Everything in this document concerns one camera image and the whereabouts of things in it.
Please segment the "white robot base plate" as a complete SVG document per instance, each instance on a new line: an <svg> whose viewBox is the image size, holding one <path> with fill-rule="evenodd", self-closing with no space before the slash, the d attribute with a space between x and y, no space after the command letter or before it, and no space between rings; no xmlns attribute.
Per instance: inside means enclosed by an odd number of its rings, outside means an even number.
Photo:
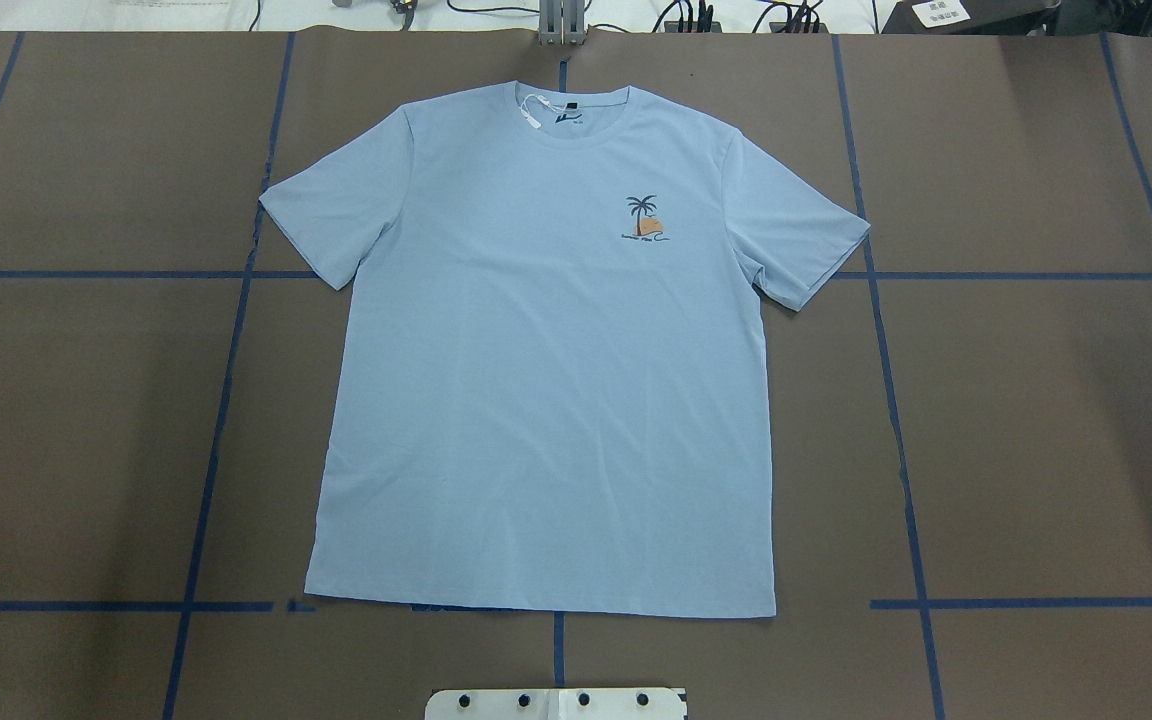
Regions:
<svg viewBox="0 0 1152 720"><path fill-rule="evenodd" d="M684 689L577 687L447 689L431 694L425 719L687 719Z"/></svg>

